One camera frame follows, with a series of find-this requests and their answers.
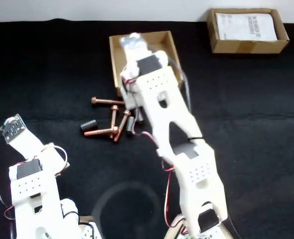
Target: white background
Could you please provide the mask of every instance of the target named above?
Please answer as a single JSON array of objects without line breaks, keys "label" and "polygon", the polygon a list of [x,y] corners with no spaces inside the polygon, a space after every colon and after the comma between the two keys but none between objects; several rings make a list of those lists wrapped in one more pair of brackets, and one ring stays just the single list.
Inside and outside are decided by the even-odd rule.
[{"label": "white background", "polygon": [[0,21],[205,21],[211,7],[268,7],[294,22],[294,0],[0,0]]}]

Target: black fabric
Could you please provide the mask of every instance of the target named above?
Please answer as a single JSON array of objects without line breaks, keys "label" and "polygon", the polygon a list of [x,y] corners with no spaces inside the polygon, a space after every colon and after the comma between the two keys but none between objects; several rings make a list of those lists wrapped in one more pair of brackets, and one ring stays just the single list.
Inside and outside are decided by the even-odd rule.
[{"label": "black fabric", "polygon": [[[44,143],[67,150],[71,167],[58,178],[60,197],[72,198],[81,215],[91,214],[107,190],[118,191],[101,210],[106,239],[162,238],[167,174],[156,147],[145,136],[124,134],[118,144],[85,138],[80,124],[110,124],[109,107],[91,106],[92,96],[116,99],[108,36],[171,30],[239,234],[294,238],[294,24],[285,27],[291,43],[281,55],[241,56],[212,54],[205,23],[0,23],[0,125],[20,113]],[[170,136],[178,142],[179,135]],[[19,161],[2,142],[3,195],[9,195],[7,167]],[[175,180],[170,200],[173,217],[179,212]],[[0,239],[9,238],[3,212],[0,203]]]}]

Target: instruction sheet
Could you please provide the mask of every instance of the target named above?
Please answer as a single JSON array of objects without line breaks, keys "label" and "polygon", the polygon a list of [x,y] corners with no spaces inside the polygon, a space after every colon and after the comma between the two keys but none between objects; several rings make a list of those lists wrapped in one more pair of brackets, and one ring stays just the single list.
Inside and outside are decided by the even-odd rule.
[{"label": "instruction sheet", "polygon": [[277,35],[270,14],[216,13],[221,40],[276,41]]}]

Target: cardboard box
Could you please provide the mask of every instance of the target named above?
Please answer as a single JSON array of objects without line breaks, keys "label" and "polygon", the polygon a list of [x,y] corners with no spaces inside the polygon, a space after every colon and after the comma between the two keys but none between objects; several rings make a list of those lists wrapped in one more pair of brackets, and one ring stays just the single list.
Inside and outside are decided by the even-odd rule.
[{"label": "cardboard box", "polygon": [[[163,50],[167,55],[172,58],[177,65],[181,68],[178,54],[176,51],[175,44],[173,43],[172,35],[170,31],[157,31],[157,32],[148,32],[141,33],[145,41],[151,45],[153,48],[158,50]],[[120,86],[122,85],[122,79],[120,73],[126,65],[126,57],[123,48],[120,45],[120,39],[128,35],[118,35],[109,37],[109,45],[111,49],[111,58],[114,74],[114,83],[117,91],[117,96],[122,96],[120,92]],[[180,75],[177,69],[173,68],[175,76],[177,78],[179,87],[183,83],[183,76]]]},{"label": "cardboard box", "polygon": [[[240,41],[220,40],[215,13],[268,13],[272,16],[277,41]],[[210,45],[213,53],[251,53],[251,54],[279,54],[289,42],[289,37],[283,26],[277,10],[270,8],[212,8],[207,19]]]}]

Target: copper bolt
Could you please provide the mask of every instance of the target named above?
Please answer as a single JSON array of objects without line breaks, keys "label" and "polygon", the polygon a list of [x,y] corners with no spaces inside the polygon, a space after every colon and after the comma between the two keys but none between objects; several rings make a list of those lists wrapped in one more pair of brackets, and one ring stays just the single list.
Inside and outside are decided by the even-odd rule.
[{"label": "copper bolt", "polygon": [[124,101],[114,101],[114,100],[103,100],[103,99],[97,99],[96,97],[92,97],[92,104],[110,104],[110,105],[123,105]]},{"label": "copper bolt", "polygon": [[118,111],[118,106],[117,105],[113,105],[111,107],[112,109],[112,122],[111,122],[111,128],[113,128],[115,126],[115,121],[116,121],[116,114],[117,114],[117,111]]},{"label": "copper bolt", "polygon": [[118,132],[118,127],[114,126],[113,128],[106,128],[106,129],[87,131],[87,132],[84,133],[84,135],[85,136],[92,136],[92,135],[98,135],[98,134],[104,134],[104,133],[116,134],[117,132]]},{"label": "copper bolt", "polygon": [[122,119],[121,124],[120,124],[119,127],[118,127],[118,133],[116,134],[116,136],[115,136],[115,138],[114,138],[114,142],[117,142],[118,139],[119,139],[119,136],[121,136],[121,133],[122,133],[122,130],[123,130],[124,126],[125,126],[125,123],[126,123],[126,121],[127,121],[127,118],[128,118],[128,116],[130,116],[130,115],[131,115],[131,112],[130,112],[129,110],[125,110],[125,111],[124,111],[124,117],[123,117],[123,119]]}]

